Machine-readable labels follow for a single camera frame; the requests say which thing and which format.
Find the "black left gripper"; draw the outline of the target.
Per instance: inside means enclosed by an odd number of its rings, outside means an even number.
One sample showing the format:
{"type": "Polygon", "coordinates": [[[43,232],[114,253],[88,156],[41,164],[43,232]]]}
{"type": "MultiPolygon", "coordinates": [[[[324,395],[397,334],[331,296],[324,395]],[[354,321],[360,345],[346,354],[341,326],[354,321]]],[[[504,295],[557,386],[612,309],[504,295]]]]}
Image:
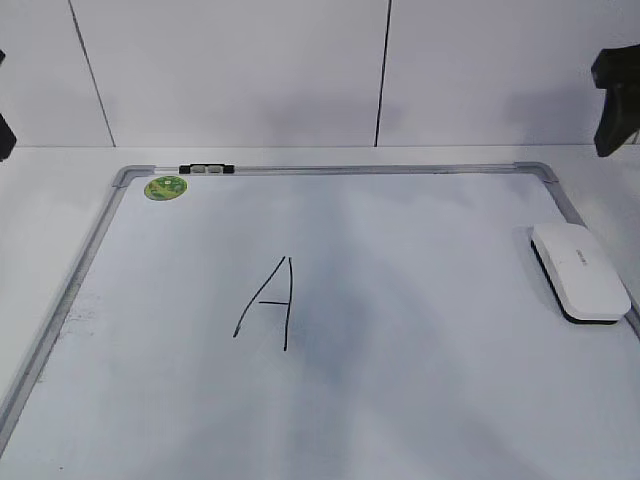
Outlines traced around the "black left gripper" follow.
{"type": "Polygon", "coordinates": [[[16,136],[3,114],[0,114],[0,161],[5,161],[10,157],[15,145],[16,136]]]}

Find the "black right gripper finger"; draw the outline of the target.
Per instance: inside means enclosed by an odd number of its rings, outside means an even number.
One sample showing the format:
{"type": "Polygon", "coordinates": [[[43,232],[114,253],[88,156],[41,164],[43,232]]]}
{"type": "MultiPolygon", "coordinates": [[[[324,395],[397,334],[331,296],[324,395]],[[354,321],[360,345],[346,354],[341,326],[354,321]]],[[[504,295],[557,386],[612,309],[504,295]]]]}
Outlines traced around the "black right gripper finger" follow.
{"type": "Polygon", "coordinates": [[[639,130],[639,46],[601,50],[591,75],[605,91],[594,144],[599,157],[608,157],[639,130]]]}

